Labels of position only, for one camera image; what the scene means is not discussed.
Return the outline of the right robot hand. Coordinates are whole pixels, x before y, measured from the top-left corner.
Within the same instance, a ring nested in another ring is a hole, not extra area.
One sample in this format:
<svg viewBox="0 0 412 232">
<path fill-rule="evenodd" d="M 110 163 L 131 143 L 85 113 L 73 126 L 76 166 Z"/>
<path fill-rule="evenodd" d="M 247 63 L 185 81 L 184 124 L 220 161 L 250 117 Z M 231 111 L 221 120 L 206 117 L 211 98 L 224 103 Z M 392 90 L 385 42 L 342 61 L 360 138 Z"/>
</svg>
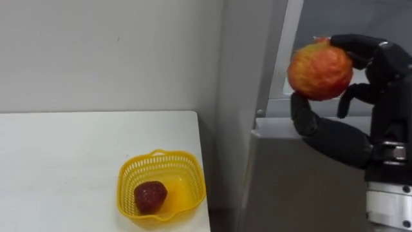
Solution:
<svg viewBox="0 0 412 232">
<path fill-rule="evenodd" d="M 299 93 L 290 99 L 295 130 L 316 151 L 363 170 L 367 182 L 411 185 L 411 56 L 395 43 L 366 35 L 333 35 L 330 43 L 347 52 L 368 80 L 349 86 L 337 117 L 347 116 L 352 99 L 372 105 L 370 134 L 318 116 Z"/>
</svg>

